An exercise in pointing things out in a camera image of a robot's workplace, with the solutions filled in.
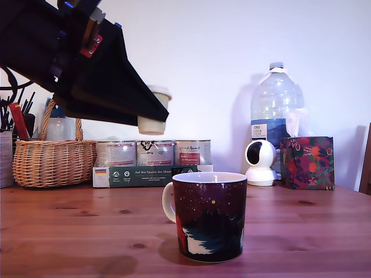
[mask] wooden table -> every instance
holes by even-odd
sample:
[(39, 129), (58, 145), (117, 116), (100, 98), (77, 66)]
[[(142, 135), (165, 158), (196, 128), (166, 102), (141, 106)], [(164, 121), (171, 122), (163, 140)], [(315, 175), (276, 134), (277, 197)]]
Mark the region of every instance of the wooden table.
[(1, 277), (371, 277), (371, 197), (248, 188), (241, 257), (178, 252), (162, 188), (0, 190)]

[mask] wooden chair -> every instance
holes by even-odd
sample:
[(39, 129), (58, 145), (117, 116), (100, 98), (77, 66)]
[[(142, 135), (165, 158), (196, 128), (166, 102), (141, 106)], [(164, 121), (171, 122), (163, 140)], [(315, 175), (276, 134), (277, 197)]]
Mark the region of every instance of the wooden chair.
[(369, 129), (369, 136), (367, 139), (365, 160), (363, 161), (359, 191), (364, 194), (371, 195), (371, 124)]

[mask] can label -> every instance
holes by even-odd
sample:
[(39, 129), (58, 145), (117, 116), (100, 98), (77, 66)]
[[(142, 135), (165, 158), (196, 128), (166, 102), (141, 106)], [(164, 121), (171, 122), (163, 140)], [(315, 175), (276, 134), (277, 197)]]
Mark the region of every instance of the can label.
[(138, 166), (174, 165), (173, 141), (138, 141)]
[(181, 152), (179, 157), (179, 165), (200, 165), (199, 153)]
[(210, 141), (176, 141), (176, 165), (210, 165)]
[(135, 142), (98, 142), (97, 161), (100, 167), (135, 166)]

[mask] security camera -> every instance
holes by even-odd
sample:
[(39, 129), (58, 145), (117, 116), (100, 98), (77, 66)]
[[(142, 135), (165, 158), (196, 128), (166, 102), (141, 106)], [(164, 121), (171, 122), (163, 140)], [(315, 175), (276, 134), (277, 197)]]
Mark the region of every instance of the security camera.
[(274, 146), (266, 140), (252, 141), (245, 149), (245, 159), (250, 165), (246, 172), (248, 184), (271, 186), (277, 179), (277, 174), (271, 169), (276, 161), (277, 152)]

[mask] large water jug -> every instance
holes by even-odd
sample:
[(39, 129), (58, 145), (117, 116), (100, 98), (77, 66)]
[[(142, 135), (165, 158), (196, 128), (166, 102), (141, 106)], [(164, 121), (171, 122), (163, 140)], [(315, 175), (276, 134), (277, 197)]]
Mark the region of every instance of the large water jug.
[(270, 64), (269, 73), (256, 88), (251, 100), (252, 140), (268, 140), (278, 149), (286, 132), (286, 114), (304, 107), (301, 90), (286, 74), (282, 62)]

